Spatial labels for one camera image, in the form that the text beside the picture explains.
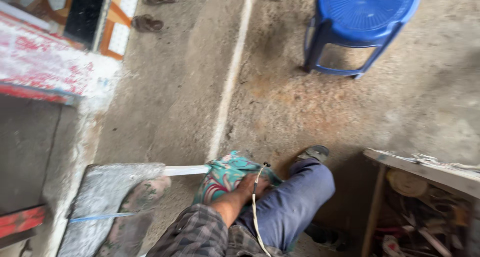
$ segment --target shoe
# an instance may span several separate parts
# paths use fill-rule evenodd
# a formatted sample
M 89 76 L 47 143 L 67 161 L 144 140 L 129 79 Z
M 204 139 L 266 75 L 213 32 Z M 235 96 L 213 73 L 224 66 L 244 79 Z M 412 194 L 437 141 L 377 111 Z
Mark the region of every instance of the shoe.
M 307 148 L 303 153 L 297 156 L 295 161 L 304 160 L 308 158 L 315 158 L 320 163 L 323 163 L 327 160 L 329 150 L 323 145 L 314 145 Z
M 339 230 L 322 228 L 310 223 L 304 232 L 319 246 L 332 251 L 345 251 L 349 245 L 349 236 Z

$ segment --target floral fabric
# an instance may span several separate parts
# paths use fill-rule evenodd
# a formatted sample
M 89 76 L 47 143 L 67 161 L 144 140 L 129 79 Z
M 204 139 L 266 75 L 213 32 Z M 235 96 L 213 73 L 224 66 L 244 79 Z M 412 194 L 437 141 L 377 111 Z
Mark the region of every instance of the floral fabric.
M 233 191 L 246 174 L 258 173 L 262 167 L 256 162 L 238 156 L 237 151 L 232 151 L 206 165 L 210 167 L 210 170 L 195 194 L 194 205 L 209 204 L 226 192 Z M 262 175 L 268 176 L 274 187 L 282 183 L 282 180 L 269 168 L 263 168 Z

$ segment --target hand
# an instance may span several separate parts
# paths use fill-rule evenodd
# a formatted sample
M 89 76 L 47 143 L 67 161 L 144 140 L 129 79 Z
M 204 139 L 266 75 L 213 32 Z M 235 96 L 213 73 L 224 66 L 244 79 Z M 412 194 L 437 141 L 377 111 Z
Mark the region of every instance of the hand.
M 249 173 L 245 175 L 240 184 L 238 184 L 237 190 L 243 191 L 246 194 L 249 194 L 251 197 L 252 193 L 254 192 L 253 189 L 256 178 L 257 174 L 254 173 Z M 265 189 L 268 188 L 269 185 L 270 181 L 265 177 L 260 176 L 260 178 L 258 178 L 257 189 L 255 190 L 256 199 L 260 199 L 263 194 L 267 192 Z

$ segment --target clutter of tools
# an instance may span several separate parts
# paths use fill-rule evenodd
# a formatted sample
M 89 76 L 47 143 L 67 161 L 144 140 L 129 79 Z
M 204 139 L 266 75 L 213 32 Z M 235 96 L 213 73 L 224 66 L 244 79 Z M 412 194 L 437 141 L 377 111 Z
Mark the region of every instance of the clutter of tools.
M 390 169 L 370 257 L 464 256 L 472 203 Z

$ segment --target plaid shirt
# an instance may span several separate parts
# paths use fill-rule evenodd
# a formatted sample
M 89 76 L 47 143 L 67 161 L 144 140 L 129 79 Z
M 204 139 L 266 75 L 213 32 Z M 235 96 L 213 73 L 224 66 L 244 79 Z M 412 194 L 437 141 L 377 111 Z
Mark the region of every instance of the plaid shirt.
M 266 246 L 272 257 L 283 257 L 281 250 Z M 215 209 L 202 204 L 180 213 L 147 257 L 267 257 L 256 238 L 243 226 L 229 229 Z

